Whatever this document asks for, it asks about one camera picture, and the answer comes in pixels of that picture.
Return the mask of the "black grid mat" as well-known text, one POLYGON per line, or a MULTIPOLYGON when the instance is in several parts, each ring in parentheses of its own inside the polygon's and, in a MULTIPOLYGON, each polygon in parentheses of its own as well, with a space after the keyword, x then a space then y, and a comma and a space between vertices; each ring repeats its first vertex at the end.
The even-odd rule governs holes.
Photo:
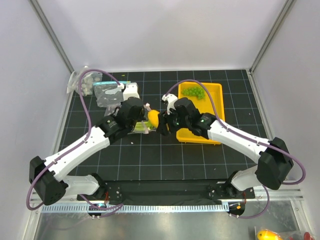
MULTIPOLYGON (((186 79, 222 86, 225 121, 240 130, 265 138, 266 132, 247 72, 242 70, 187 70, 113 72, 107 80, 138 84, 139 95, 152 109, 164 110, 161 97, 186 79)), ((104 180, 226 179, 254 162, 227 145, 177 141, 156 132, 130 134, 95 153, 75 167, 72 176, 97 173, 104 180)))

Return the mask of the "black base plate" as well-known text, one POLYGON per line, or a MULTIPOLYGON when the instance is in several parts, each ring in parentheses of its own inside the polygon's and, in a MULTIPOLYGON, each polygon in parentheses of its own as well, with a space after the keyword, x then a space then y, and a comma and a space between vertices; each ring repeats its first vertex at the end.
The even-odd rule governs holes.
POLYGON ((100 183, 104 190, 99 194, 103 200, 108 193, 111 204, 125 205, 178 205, 197 201, 247 200, 255 198, 252 187, 231 197, 224 179, 191 180, 105 180, 100 183))

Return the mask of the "green grape bunch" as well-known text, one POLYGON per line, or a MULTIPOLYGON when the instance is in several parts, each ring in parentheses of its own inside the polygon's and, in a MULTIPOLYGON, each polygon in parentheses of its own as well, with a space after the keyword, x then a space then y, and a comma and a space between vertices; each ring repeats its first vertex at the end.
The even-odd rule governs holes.
POLYGON ((187 87, 182 90, 182 95, 186 97, 195 97, 198 100, 203 100, 205 98, 205 90, 202 87, 187 87))

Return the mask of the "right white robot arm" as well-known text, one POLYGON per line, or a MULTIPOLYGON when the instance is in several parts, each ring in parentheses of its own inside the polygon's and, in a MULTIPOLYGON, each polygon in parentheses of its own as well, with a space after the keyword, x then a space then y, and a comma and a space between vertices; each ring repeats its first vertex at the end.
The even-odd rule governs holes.
POLYGON ((221 186, 224 195, 237 198, 243 191, 257 186, 278 190, 284 183, 294 164, 286 155, 288 149, 282 139, 257 137, 228 125, 211 113, 200 113, 186 97, 168 94, 161 100, 167 109, 158 114, 158 133, 167 136, 187 129, 192 135, 222 143, 256 163, 246 170, 234 171, 221 186))

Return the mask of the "green leek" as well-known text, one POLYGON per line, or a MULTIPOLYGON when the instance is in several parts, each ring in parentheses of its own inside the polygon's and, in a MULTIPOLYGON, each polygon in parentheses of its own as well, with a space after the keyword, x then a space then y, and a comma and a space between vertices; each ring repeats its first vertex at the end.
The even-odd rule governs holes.
POLYGON ((132 132, 136 134, 149 134, 155 132, 156 129, 157 128, 153 127, 149 121, 140 121, 136 123, 132 132))

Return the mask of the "pink zip top bag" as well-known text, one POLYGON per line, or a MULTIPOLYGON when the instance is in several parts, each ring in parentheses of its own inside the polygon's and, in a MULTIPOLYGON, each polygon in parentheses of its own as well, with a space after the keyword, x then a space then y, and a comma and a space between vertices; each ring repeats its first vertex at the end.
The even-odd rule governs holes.
MULTIPOLYGON (((121 106, 120 102, 108 105, 106 107, 104 116, 106 117, 108 115, 114 114, 120 106, 121 106)), ((151 123, 147 119, 147 120, 143 120, 141 122, 137 122, 134 129, 132 130, 132 132, 130 134, 149 134, 152 131, 154 131, 153 126, 151 125, 151 123)))

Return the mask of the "yellow toy fruit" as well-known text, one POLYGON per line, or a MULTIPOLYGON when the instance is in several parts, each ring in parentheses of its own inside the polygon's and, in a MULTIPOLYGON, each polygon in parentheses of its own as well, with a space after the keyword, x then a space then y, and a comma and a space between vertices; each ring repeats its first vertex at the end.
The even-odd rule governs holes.
POLYGON ((257 232, 256 237, 258 240, 277 240, 278 234, 267 229, 262 229, 257 232))

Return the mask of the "blue zip top bag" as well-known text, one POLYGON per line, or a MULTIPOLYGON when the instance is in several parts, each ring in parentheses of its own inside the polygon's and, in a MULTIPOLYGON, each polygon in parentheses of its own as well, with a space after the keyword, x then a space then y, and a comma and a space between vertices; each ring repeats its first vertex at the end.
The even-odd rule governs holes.
POLYGON ((130 82, 120 81, 119 83, 120 85, 116 81, 101 81, 93 84, 98 107, 108 108, 112 105, 118 105, 124 100, 123 91, 130 82))

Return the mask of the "yellow lemon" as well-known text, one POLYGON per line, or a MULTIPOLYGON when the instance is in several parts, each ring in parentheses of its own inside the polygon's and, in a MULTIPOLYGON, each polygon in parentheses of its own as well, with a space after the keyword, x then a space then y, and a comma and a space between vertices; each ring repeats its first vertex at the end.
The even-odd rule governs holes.
POLYGON ((154 109, 150 110, 147 114, 148 121, 155 128, 159 126, 159 114, 160 112, 154 109))

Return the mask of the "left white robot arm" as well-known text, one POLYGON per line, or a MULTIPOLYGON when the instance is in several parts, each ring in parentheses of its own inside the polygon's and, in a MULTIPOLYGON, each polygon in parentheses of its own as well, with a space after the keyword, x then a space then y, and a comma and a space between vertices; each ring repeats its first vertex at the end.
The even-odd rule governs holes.
POLYGON ((126 137, 137 122, 144 119, 143 101, 136 97, 121 103, 116 114, 104 117, 86 135, 59 151, 30 161, 29 181, 45 206, 68 195, 86 195, 101 200, 108 191, 107 184, 96 173, 70 176, 69 173, 90 156, 126 137))

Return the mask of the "yellow plastic tray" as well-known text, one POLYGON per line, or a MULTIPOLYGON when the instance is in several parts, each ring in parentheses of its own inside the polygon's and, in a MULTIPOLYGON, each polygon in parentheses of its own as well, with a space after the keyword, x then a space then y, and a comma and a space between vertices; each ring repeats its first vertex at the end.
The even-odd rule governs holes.
MULTIPOLYGON (((225 120, 225 108, 223 99, 223 87, 220 83, 202 83, 207 90, 205 90, 205 98, 197 99, 196 97, 184 96, 182 90, 189 87, 201 87, 198 83, 192 81, 186 81, 178 86, 177 97, 179 99, 186 97, 191 100, 194 106, 199 110, 200 113, 210 113, 218 115, 221 120, 225 120)), ((182 128, 176 133, 176 139, 181 143, 192 143, 192 144, 211 144, 219 145, 220 142, 210 139, 205 139, 201 136, 194 135, 191 131, 186 128, 182 128)))

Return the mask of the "clear bag with round pieces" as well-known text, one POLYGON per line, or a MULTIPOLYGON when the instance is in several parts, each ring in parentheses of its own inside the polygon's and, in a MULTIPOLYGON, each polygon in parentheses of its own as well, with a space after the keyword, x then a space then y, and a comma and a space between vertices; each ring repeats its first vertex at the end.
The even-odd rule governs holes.
MULTIPOLYGON (((66 93, 69 94, 73 91, 79 94, 79 79, 83 72, 88 70, 88 66, 84 66, 78 70, 74 70, 68 80, 66 93)), ((86 73, 81 80, 81 94, 83 97, 92 95, 94 93, 93 84, 102 81, 103 74, 97 71, 86 73)))

